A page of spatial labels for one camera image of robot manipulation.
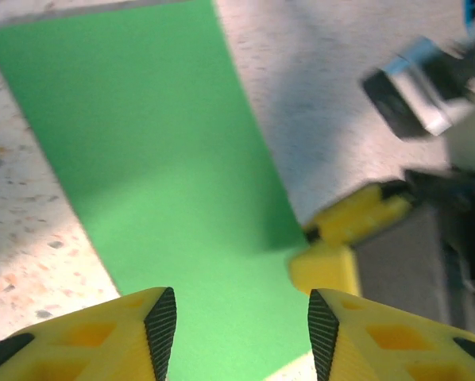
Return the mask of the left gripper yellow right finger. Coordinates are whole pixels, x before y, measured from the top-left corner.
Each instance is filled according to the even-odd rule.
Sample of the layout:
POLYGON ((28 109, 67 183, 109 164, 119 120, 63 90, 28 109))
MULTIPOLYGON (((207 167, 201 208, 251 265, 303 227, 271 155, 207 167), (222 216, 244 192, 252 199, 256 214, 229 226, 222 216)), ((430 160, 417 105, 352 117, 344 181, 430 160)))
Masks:
POLYGON ((307 314, 317 381, 475 381, 475 335, 331 289, 307 314))

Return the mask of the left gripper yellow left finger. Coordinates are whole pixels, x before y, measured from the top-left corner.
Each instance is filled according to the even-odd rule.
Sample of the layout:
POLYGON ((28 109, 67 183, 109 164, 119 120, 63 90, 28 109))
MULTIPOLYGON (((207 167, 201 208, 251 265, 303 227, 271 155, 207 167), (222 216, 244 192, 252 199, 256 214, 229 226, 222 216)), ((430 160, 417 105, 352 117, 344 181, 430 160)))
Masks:
POLYGON ((154 287, 0 340, 0 381, 167 381, 176 296, 154 287))

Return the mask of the green paper sheet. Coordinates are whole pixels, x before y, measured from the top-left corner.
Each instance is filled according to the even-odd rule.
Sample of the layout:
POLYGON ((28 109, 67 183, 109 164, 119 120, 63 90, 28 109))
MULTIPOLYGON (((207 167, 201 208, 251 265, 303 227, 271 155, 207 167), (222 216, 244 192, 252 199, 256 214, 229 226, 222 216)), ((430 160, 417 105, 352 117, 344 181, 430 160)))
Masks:
POLYGON ((117 288, 174 289, 171 381, 308 350, 305 241, 211 0, 2 28, 0 71, 117 288))

